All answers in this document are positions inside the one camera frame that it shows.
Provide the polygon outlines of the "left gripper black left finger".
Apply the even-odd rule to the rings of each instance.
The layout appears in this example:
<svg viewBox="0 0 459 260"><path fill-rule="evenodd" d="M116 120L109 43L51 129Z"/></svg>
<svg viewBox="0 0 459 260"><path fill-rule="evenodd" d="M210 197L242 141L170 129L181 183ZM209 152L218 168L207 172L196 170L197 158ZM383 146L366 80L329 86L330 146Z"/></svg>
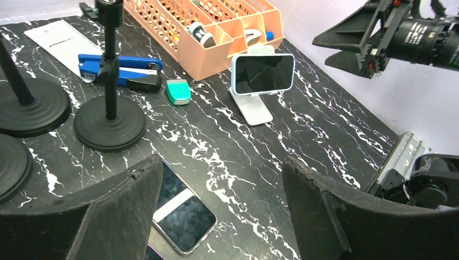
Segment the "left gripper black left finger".
<svg viewBox="0 0 459 260"><path fill-rule="evenodd" d="M47 204L1 209L1 259L143 259L162 177L153 154Z"/></svg>

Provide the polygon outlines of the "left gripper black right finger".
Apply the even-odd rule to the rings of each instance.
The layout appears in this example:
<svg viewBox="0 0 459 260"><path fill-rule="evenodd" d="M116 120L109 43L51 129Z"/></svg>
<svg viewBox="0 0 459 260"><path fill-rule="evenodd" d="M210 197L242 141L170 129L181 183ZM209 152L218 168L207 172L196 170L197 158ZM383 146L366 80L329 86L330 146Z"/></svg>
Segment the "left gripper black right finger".
<svg viewBox="0 0 459 260"><path fill-rule="evenodd" d="M302 259L458 259L456 155L422 155L365 191L293 156L282 175Z"/></svg>

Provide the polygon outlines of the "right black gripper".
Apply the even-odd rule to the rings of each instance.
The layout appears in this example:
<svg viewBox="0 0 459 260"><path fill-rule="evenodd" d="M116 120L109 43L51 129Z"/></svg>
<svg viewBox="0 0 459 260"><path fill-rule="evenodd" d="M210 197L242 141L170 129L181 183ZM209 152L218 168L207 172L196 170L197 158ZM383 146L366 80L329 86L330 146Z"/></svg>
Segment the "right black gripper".
<svg viewBox="0 0 459 260"><path fill-rule="evenodd" d="M386 69L389 45L404 15L405 1L367 1L352 15L316 36L312 44L362 52L333 54L325 60L325 65L371 79ZM371 36L378 24L380 28Z"/></svg>

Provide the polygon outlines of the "purple-edged phone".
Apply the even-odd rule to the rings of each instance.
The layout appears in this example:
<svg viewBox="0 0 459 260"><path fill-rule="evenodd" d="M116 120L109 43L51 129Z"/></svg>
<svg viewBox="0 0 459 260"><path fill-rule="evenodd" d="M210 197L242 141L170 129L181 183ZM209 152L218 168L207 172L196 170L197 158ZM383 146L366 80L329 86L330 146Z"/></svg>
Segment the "purple-edged phone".
<svg viewBox="0 0 459 260"><path fill-rule="evenodd" d="M164 257L155 250L150 244L147 244L144 260L165 260Z"/></svg>

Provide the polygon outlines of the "clear-case phone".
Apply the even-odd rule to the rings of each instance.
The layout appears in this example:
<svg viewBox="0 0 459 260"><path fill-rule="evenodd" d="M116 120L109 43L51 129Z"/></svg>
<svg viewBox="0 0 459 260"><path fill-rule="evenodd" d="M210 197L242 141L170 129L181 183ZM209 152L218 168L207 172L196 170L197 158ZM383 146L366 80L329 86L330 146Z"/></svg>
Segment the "clear-case phone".
<svg viewBox="0 0 459 260"><path fill-rule="evenodd" d="M216 226L217 217L165 162L153 226L183 256L192 254Z"/></svg>

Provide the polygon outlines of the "black phone stand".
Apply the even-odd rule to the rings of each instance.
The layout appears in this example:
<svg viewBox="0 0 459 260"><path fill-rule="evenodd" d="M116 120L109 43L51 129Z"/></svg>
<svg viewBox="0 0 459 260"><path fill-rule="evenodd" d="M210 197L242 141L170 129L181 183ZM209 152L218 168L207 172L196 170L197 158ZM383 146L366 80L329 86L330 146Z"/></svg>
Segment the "black phone stand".
<svg viewBox="0 0 459 260"><path fill-rule="evenodd" d="M32 156L26 145L1 134L1 205L19 192L31 171Z"/></svg>
<svg viewBox="0 0 459 260"><path fill-rule="evenodd" d="M1 69L7 82L1 83L1 133L31 138L49 133L69 118L71 102L58 84L24 78L1 37Z"/></svg>
<svg viewBox="0 0 459 260"><path fill-rule="evenodd" d="M74 131L80 143L99 152L118 152L135 145L146 129L146 116L133 100L118 96L119 57L116 54L116 29L123 23L123 1L81 2L85 17L104 27L104 52L97 81L104 95L84 103L74 118Z"/></svg>

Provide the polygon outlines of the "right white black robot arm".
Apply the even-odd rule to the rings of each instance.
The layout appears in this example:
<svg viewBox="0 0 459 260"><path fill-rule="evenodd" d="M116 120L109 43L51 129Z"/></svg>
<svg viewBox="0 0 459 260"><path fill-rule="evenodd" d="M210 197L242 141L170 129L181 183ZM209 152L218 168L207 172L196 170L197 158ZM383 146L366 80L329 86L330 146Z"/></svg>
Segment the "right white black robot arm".
<svg viewBox="0 0 459 260"><path fill-rule="evenodd" d="M420 1L367 1L312 44L339 51L327 66L367 79L391 59L457 71L458 16L448 16L440 1L430 6L434 17L423 18Z"/></svg>

